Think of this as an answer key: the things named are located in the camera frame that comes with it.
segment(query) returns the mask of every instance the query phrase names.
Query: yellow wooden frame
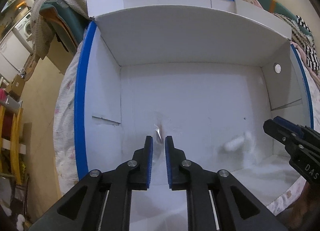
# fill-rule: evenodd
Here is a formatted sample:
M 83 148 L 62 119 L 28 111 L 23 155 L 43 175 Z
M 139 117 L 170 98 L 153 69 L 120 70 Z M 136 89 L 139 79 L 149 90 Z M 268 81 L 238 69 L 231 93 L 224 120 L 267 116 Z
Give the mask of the yellow wooden frame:
M 2 173 L 2 156 L 1 156 L 1 148 L 2 148 L 2 126 L 4 120 L 5 107 L 0 106 L 0 173 Z
M 10 139 L 10 164 L 11 172 L 16 177 L 18 185 L 22 185 L 19 166 L 19 133 L 22 120 L 23 108 L 19 108 L 18 114 L 13 114 L 12 127 L 11 127 L 11 139 Z

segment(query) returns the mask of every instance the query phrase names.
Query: white refrigerator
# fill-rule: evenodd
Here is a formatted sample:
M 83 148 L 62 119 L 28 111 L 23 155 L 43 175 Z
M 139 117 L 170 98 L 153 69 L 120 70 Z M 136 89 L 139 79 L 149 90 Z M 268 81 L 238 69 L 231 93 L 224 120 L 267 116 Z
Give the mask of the white refrigerator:
M 0 43 L 0 74 L 11 81 L 26 63 L 30 53 L 12 31 Z

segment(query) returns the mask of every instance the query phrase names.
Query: circular hole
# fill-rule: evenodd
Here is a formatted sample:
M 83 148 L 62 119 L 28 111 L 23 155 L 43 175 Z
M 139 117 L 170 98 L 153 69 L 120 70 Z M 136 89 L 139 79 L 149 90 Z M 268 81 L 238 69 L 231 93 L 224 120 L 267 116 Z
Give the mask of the circular hole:
M 274 64 L 273 68 L 274 68 L 274 70 L 275 70 L 275 72 L 276 72 L 277 74 L 279 74 L 279 73 L 281 72 L 281 65 L 279 65 L 279 64 Z

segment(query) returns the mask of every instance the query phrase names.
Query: floor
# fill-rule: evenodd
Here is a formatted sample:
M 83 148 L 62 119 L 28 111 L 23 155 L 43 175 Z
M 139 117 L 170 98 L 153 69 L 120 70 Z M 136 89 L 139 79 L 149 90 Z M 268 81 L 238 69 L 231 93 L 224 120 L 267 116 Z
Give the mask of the floor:
M 46 57 L 26 82 L 23 100 L 23 140 L 30 173 L 28 213 L 35 221 L 60 197 L 53 148 L 53 118 L 63 75 Z

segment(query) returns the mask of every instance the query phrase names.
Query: washing machine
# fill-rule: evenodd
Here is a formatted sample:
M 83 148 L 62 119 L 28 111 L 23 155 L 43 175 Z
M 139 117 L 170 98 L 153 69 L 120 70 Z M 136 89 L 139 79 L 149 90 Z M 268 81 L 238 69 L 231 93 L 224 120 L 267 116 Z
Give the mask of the washing machine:
M 27 41 L 27 39 L 31 36 L 31 13 L 27 13 L 16 25 L 15 29 L 13 29 L 13 33 L 19 39 L 19 41 L 25 46 L 25 48 L 33 53 L 32 50 L 32 41 Z

